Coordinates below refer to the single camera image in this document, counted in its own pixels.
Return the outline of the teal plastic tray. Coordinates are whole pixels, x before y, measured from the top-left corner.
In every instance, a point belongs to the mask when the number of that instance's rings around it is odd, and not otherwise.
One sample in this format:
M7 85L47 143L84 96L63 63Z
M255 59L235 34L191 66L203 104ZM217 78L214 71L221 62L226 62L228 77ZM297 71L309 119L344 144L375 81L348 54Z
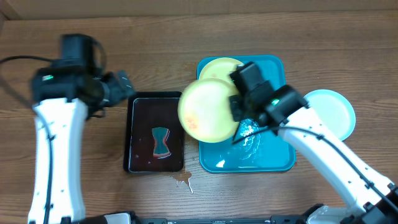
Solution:
M262 76L277 89L285 85L282 61L273 55L234 56L242 63L254 62ZM202 167L213 173L283 172L295 163L295 149L272 132L264 132L233 145L223 142L199 142Z

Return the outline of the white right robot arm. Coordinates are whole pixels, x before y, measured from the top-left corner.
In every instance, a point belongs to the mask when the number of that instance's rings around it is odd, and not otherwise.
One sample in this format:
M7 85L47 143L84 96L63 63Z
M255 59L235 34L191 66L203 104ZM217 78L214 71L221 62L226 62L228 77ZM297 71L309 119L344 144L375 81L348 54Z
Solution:
M252 118L293 146L336 190L346 206L318 204L297 223L397 223L397 186L339 140L291 86L235 81L230 97L237 119Z

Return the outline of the yellow plate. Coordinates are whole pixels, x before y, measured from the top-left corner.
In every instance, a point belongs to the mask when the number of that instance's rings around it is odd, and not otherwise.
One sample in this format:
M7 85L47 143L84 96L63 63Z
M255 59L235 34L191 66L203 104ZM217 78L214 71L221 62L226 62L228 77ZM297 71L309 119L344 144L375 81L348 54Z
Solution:
M218 78L194 81L178 101L178 118L183 129L202 142L227 140L238 127L229 102L229 97L237 93L232 83Z
M242 64L241 61L230 57L216 58L203 67L199 79L218 78L229 83L231 82L229 74Z

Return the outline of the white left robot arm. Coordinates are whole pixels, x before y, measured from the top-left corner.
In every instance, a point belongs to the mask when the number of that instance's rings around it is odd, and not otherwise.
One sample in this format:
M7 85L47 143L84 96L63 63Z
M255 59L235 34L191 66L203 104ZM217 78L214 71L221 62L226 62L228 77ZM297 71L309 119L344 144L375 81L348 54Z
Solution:
M35 105L35 184L28 223L85 219L80 180L86 119L134 94L125 71L96 78L81 71L41 69L32 79Z

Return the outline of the black water tray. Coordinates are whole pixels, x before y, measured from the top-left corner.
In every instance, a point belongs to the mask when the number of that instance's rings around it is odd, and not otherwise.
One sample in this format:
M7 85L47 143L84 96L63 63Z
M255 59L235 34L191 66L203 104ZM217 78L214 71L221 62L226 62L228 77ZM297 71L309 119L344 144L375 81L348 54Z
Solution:
M184 166L185 131L178 118L179 91L138 92L128 100L123 168L127 173L178 172ZM169 157L153 157L152 128L168 128Z

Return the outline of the green orange sponge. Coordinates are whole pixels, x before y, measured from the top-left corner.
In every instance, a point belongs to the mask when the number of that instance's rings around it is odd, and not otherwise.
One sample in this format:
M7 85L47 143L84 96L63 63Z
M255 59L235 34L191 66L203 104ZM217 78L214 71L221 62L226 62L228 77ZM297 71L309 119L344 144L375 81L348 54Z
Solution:
M156 159L163 159L169 157L171 152L167 145L169 138L169 129L164 127L152 128L152 136L154 138L153 157Z

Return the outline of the light blue plate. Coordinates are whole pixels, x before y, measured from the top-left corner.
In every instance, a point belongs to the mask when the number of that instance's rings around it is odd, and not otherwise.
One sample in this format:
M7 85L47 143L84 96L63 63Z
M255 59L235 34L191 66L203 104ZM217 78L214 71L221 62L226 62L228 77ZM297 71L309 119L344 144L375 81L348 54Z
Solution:
M333 90L319 89L307 93L304 98L339 140L344 141L353 133L356 114L343 95Z

